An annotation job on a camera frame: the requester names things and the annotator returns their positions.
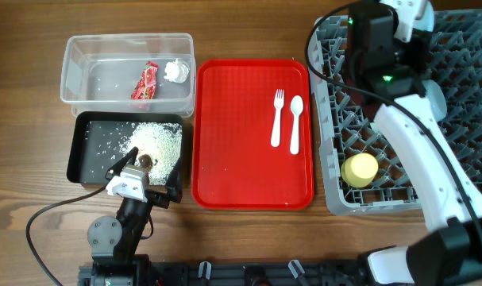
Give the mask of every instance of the wooden table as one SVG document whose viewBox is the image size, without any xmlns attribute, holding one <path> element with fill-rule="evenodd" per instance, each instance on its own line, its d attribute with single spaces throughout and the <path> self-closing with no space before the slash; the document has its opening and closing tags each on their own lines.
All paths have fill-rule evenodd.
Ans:
<svg viewBox="0 0 482 286">
<path fill-rule="evenodd" d="M 212 58 L 296 58 L 303 62 L 314 20 L 345 1 L 0 0 L 0 285 L 50 285 L 25 240 L 29 217 L 86 192 L 66 179 L 75 118 L 59 99 L 67 39 L 80 34 L 190 33 L 197 64 Z M 482 0 L 435 1 L 439 9 L 482 7 Z M 153 261 L 318 261 L 406 245 L 426 229 L 422 213 L 333 216 L 326 208 L 316 108 L 315 197 L 304 211 L 206 211 L 191 198 L 154 209 L 155 234 L 138 253 Z M 98 195 L 50 211 L 33 224 L 36 248 L 73 285 L 91 262 L 87 228 L 121 200 Z"/>
</svg>

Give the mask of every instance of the fork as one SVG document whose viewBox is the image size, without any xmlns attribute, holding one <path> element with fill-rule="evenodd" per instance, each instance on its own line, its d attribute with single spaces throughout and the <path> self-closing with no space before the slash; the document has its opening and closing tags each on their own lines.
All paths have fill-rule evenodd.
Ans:
<svg viewBox="0 0 482 286">
<path fill-rule="evenodd" d="M 276 108 L 276 115 L 274 117 L 274 125 L 272 126 L 271 146 L 278 147 L 280 145 L 281 137 L 281 109 L 285 103 L 285 91 L 276 90 L 274 97 L 274 107 Z"/>
</svg>

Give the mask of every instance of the clear plastic bin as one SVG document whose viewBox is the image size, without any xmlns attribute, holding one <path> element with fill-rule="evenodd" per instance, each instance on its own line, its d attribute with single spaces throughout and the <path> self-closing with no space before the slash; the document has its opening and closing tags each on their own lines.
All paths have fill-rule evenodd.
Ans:
<svg viewBox="0 0 482 286">
<path fill-rule="evenodd" d="M 164 79 L 166 63 L 175 59 L 190 67 L 184 83 Z M 148 60 L 159 65 L 154 99 L 132 100 Z M 186 33 L 74 36 L 64 54 L 60 98 L 75 116 L 110 111 L 188 117 L 195 108 L 195 73 L 193 38 Z"/>
</svg>

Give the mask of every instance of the dish rack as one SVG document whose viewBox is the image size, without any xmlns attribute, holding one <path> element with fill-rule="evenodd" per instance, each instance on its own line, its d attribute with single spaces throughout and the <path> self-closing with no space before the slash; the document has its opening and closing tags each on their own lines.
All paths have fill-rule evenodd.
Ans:
<svg viewBox="0 0 482 286">
<path fill-rule="evenodd" d="M 332 16 L 314 33 L 308 52 L 324 75 L 343 82 L 347 16 Z M 435 12 L 428 68 L 422 79 L 440 85 L 447 115 L 439 126 L 467 175 L 482 192 L 482 10 Z M 347 90 L 310 73 L 320 124 L 319 147 L 326 202 L 335 215 L 420 209 L 418 196 L 394 150 L 374 131 Z M 350 156 L 371 153 L 380 170 L 370 185 L 350 187 L 340 167 Z"/>
</svg>

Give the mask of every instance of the yellow cylindrical object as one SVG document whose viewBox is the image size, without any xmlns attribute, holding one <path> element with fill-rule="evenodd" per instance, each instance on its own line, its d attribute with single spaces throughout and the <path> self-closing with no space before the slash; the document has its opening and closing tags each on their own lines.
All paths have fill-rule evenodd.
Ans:
<svg viewBox="0 0 482 286">
<path fill-rule="evenodd" d="M 348 158 L 341 166 L 341 178 L 352 187 L 366 187 L 378 172 L 378 162 L 368 153 Z"/>
</svg>

